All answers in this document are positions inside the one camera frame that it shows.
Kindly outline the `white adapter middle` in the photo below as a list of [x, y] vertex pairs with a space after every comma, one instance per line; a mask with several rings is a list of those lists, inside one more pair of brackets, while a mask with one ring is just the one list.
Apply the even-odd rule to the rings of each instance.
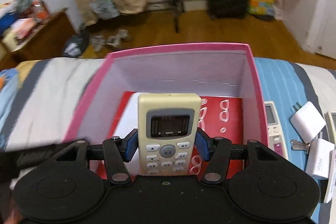
[[335, 144], [322, 139], [314, 139], [310, 143], [309, 155], [305, 172], [317, 180], [329, 178], [331, 151]]

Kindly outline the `colourful gift bag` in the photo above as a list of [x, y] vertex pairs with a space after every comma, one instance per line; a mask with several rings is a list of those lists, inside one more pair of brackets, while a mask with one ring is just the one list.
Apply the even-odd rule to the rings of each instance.
[[274, 16], [274, 0], [248, 0], [248, 12], [252, 15]]

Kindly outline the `metal key bunch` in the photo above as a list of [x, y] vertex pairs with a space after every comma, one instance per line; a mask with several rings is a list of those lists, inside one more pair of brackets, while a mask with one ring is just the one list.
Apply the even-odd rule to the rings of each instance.
[[290, 144], [291, 144], [291, 149], [294, 151], [305, 151], [306, 153], [309, 152], [310, 143], [303, 143], [301, 141], [291, 139]]

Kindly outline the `white charger cube back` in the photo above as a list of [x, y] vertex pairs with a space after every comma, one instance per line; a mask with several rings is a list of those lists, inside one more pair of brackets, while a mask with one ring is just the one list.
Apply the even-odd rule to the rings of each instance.
[[312, 102], [293, 105], [295, 113], [290, 122], [304, 143], [310, 143], [326, 126], [326, 122]]

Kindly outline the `small white slim remote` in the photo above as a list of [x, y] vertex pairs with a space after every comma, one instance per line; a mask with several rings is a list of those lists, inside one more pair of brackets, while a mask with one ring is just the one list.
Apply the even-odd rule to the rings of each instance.
[[331, 151], [331, 160], [330, 160], [330, 170], [329, 170], [329, 178], [327, 182], [327, 188], [323, 203], [329, 203], [333, 198], [333, 192], [335, 187], [335, 160], [336, 150]]

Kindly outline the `white remote on right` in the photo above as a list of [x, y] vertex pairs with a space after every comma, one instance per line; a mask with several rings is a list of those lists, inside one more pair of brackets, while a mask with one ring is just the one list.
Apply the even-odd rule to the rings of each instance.
[[328, 111], [325, 114], [325, 120], [329, 141], [336, 144], [336, 112]]

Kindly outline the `white power bank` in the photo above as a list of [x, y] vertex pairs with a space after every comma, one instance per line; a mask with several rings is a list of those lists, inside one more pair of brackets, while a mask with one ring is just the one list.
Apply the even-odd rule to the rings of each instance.
[[[113, 136], [120, 138], [126, 137], [131, 130], [138, 126], [138, 96], [139, 93], [125, 92], [121, 98], [114, 121], [117, 122]], [[136, 150], [132, 160], [126, 162], [125, 166], [131, 176], [136, 176], [139, 173], [139, 153]]]

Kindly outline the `tissue box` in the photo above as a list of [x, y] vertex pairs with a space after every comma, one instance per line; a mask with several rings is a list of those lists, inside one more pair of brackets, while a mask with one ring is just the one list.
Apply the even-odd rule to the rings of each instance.
[[17, 39], [21, 40], [35, 27], [36, 21], [33, 18], [18, 19], [11, 25], [12, 31]]

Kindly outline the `pink cardboard box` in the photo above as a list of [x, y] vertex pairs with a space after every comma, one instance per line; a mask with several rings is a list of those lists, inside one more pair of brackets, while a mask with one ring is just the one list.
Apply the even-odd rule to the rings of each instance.
[[89, 118], [105, 114], [97, 100], [108, 88], [117, 96], [126, 88], [139, 93], [195, 93], [198, 96], [241, 98], [243, 142], [268, 144], [265, 110], [251, 49], [236, 43], [191, 43], [153, 46], [109, 54], [87, 86], [70, 130], [77, 138], [93, 128]]

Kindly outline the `grey slippers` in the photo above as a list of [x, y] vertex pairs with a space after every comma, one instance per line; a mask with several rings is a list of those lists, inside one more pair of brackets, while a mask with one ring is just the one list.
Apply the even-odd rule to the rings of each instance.
[[122, 43], [130, 40], [129, 31], [126, 29], [119, 29], [115, 35], [104, 39], [102, 35], [91, 36], [89, 42], [94, 52], [100, 52], [103, 48], [113, 51], [122, 49]]

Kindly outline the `white remote near box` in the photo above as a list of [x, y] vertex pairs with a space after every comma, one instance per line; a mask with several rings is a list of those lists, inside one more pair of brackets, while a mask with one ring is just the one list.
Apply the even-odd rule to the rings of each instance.
[[264, 106], [268, 129], [268, 147], [288, 160], [288, 150], [276, 106], [273, 101], [265, 101]]

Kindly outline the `wooden nightstand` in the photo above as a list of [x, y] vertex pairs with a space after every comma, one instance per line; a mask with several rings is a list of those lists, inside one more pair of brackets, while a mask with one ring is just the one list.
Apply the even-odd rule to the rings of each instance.
[[45, 60], [60, 57], [67, 40], [76, 34], [67, 14], [67, 9], [51, 15], [13, 51], [5, 44], [5, 55], [1, 57], [1, 69], [16, 67], [23, 61]]

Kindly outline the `patterned plastic bag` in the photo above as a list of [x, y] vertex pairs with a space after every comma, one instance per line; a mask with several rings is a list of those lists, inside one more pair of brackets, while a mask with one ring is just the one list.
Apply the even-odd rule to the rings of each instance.
[[99, 19], [110, 20], [120, 16], [112, 0], [92, 0], [89, 5]]

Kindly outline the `cream TCL remote control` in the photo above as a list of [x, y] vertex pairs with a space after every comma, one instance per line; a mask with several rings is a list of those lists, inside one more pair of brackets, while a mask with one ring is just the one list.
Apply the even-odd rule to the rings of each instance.
[[189, 174], [201, 97], [195, 93], [143, 93], [138, 96], [139, 174]]

